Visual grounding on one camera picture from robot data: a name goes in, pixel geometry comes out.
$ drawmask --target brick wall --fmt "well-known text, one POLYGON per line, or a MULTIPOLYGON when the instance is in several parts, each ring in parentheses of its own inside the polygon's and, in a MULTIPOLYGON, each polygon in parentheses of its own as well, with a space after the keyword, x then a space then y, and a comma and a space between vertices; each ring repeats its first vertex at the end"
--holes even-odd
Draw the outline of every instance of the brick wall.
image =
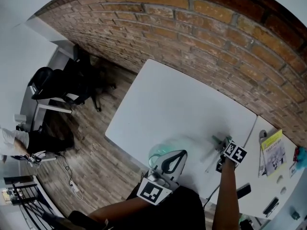
POLYGON ((36 14, 136 73, 149 58, 182 71, 307 145, 307 29, 274 0, 53 0, 36 14))

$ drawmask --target white tabletop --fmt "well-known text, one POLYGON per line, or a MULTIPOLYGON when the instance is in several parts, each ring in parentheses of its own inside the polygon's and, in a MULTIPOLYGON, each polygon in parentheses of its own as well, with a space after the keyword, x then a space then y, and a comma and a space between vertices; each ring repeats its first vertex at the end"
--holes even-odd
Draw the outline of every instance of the white tabletop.
POLYGON ((221 177, 215 171, 216 162, 209 173, 205 172, 217 154, 212 135, 231 135, 244 146, 255 121, 253 112, 217 90, 148 60, 115 113, 106 136, 145 166, 153 146, 173 139, 179 150, 188 151, 179 183, 207 198, 221 177))
MULTIPOLYGON (((297 171, 290 178, 289 168, 293 164, 293 154, 296 145, 283 135, 287 163, 282 165, 281 168, 269 177, 265 175, 258 178, 260 156, 259 133, 263 129, 266 130, 268 134, 276 131, 276 128, 273 125, 258 116, 255 126, 245 145, 245 149, 248 153, 243 162, 236 168, 236 187, 240 188, 245 184, 250 183, 251 193, 239 199, 239 209, 241 213, 255 217, 265 218, 265 215, 262 212, 268 204, 277 197, 279 199, 279 205, 267 218, 273 219, 293 192, 303 170, 297 171), (280 175, 283 176, 283 179, 277 184, 276 182, 280 175), (280 191, 284 186, 287 191, 285 194, 281 195, 280 191)), ((217 202, 217 196, 218 191, 211 199, 215 204, 217 202)))

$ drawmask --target black office chair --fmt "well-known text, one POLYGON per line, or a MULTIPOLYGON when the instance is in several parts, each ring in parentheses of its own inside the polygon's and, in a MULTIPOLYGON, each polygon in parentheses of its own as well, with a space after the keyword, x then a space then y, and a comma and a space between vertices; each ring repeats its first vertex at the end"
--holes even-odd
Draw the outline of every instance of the black office chair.
POLYGON ((69 104, 79 105, 91 97, 95 109, 101 112, 96 102, 96 89, 104 89, 108 86, 114 89, 116 86, 101 80, 99 77, 101 69, 95 69, 91 65, 88 55, 80 55, 77 61, 70 59, 64 70, 40 68, 28 83, 28 86, 32 86, 35 92, 32 99, 58 97, 69 104))

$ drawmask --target magazine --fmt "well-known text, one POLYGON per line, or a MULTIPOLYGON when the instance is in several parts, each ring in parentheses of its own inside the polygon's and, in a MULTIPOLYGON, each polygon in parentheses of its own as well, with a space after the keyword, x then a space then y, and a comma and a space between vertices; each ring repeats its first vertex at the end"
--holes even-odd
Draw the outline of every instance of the magazine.
POLYGON ((261 143, 267 176, 270 176, 281 165, 286 163, 286 153, 282 138, 283 131, 280 129, 261 143))

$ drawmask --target wooden floor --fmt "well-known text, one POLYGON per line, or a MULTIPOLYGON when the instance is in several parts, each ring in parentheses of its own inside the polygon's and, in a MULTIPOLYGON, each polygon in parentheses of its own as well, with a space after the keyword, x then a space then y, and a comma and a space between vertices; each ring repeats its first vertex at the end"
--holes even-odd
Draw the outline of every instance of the wooden floor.
MULTIPOLYGON (((94 208, 125 200, 140 181, 143 172, 127 153, 105 137, 113 115, 136 76, 112 65, 108 66, 108 72, 117 88, 99 95, 102 112, 98 113, 93 102, 88 99, 84 105, 72 106, 71 115, 48 111, 45 118, 46 130, 53 136, 64 138, 69 130, 73 132, 75 148, 67 151, 65 157, 84 201, 94 208)), ((85 214, 93 211, 71 192, 60 159, 42 163, 37 175, 65 216, 73 210, 85 214)), ((208 207, 207 229, 212 226, 214 209, 214 205, 208 207)))

